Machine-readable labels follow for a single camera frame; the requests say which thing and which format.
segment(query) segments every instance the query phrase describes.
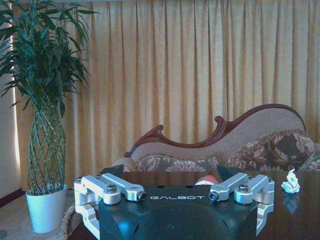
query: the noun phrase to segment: wooden table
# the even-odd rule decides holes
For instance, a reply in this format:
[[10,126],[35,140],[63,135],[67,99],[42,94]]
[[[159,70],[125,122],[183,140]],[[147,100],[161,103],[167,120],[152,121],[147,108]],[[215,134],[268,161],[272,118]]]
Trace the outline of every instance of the wooden table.
[[[250,172],[256,176],[260,172]],[[125,172],[123,178],[141,185],[192,185],[206,172]],[[320,172],[297,172],[300,192],[289,195],[281,184],[288,172],[261,172],[275,181],[274,211],[257,237],[259,240],[320,240]],[[219,176],[212,173],[217,180]],[[75,229],[69,240],[95,240],[83,225]]]

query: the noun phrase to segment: white flower pot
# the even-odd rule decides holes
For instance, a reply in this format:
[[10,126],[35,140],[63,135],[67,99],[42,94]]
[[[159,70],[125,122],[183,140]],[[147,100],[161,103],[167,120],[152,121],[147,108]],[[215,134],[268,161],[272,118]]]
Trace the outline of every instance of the white flower pot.
[[63,189],[47,195],[30,195],[26,192],[32,227],[36,233],[51,232],[61,225],[65,211],[67,185]]

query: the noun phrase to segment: small white ornament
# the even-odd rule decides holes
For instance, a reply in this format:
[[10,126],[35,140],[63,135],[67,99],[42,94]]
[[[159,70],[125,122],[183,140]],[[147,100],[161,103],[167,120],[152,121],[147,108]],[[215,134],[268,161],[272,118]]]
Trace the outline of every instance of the small white ornament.
[[294,174],[295,169],[291,169],[286,176],[286,179],[288,181],[284,181],[281,184],[281,187],[288,193],[288,194],[294,194],[298,193],[300,189],[300,185],[298,183],[298,178]]

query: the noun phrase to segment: silver metal block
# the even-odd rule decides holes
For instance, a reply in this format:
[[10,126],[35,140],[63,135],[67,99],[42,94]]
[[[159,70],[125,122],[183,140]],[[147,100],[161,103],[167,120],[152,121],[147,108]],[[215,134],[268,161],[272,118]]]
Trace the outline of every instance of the silver metal block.
[[266,187],[258,191],[253,200],[263,204],[273,204],[275,198],[275,182],[269,180]]
[[245,184],[249,180],[248,175],[243,172],[238,172],[222,183],[214,184],[210,188],[209,198],[212,201],[225,201],[229,199],[229,194],[240,184]]
[[256,220],[256,236],[261,232],[267,222],[268,213],[274,211],[274,204],[263,204],[258,205],[258,215]]
[[268,186],[268,183],[269,178],[259,174],[247,183],[247,190],[244,191],[240,187],[234,190],[234,200],[240,204],[250,204],[256,193]]
[[88,190],[95,193],[95,202],[98,202],[100,198],[103,199],[105,204],[114,205],[119,203],[121,200],[121,193],[119,189],[113,193],[108,193],[108,186],[103,181],[93,176],[88,175],[82,177],[81,184]]
[[100,180],[116,185],[128,201],[139,202],[146,199],[144,187],[139,184],[132,184],[110,173],[103,174]]

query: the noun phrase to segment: wall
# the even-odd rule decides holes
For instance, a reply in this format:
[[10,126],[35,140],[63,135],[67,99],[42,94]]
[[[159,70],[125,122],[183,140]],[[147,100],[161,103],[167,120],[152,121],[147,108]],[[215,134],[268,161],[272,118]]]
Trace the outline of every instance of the wall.
[[[0,78],[0,89],[8,78]],[[15,107],[11,107],[14,102],[14,93],[10,90],[0,98],[0,198],[21,188],[21,174],[19,154],[16,155],[15,136]]]

